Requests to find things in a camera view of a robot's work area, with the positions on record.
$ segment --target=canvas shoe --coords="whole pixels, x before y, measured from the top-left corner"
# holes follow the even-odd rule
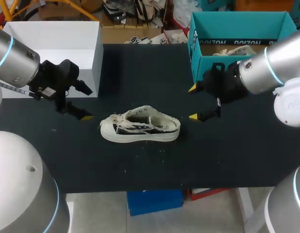
[[[180,121],[145,105],[112,114],[100,122],[101,135],[112,142],[127,143],[142,140],[169,142],[179,136]]]

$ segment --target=floor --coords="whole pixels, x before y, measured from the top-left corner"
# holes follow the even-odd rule
[[[270,188],[250,188],[253,207]],[[243,233],[235,190],[200,200],[186,200],[181,208],[131,217],[126,192],[68,194],[73,205],[70,233]],[[268,233],[264,226],[260,233]]]

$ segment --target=black tabletop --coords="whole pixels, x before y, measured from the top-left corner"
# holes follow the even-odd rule
[[[300,165],[300,129],[279,122],[271,93],[223,106],[221,118],[201,123],[188,116],[216,100],[188,94],[192,84],[187,45],[105,45],[100,96],[72,99],[93,120],[62,116],[46,100],[4,99],[0,130],[30,141],[67,193],[272,186]],[[142,105],[178,118],[178,139],[102,138],[101,120]]]

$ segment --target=cable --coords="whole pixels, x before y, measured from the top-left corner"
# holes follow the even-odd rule
[[[18,92],[18,93],[20,93],[20,94],[23,94],[23,95],[26,95],[26,96],[33,97],[33,98],[35,98],[35,99],[37,99],[37,100],[40,99],[37,95],[35,95],[33,92],[30,92],[30,91],[25,91],[25,90],[23,90],[23,89],[19,89],[19,88],[16,88],[16,87],[13,87],[13,86],[10,86],[10,85],[1,83],[1,82],[0,82],[0,86],[1,86],[2,88],[8,89],[8,90],[10,90],[10,91],[15,91],[15,92]]]

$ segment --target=cardboard boxes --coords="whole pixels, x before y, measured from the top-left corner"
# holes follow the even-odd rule
[[[203,11],[218,11],[220,7],[234,3],[235,0],[197,0]]]
[[[250,58],[212,56],[213,53],[242,45],[250,45],[258,52],[295,31],[287,12],[194,12],[188,41],[194,83],[203,79],[214,62],[228,67],[232,62]]]
[[[291,17],[297,27],[300,27],[300,0],[294,0]]]
[[[87,96],[71,87],[68,98],[97,97],[103,57],[99,22],[8,22],[3,30],[36,51],[41,63],[49,60],[58,65],[69,59],[79,67],[79,80],[83,80],[93,93]],[[4,98],[26,98],[6,89],[2,92]]]

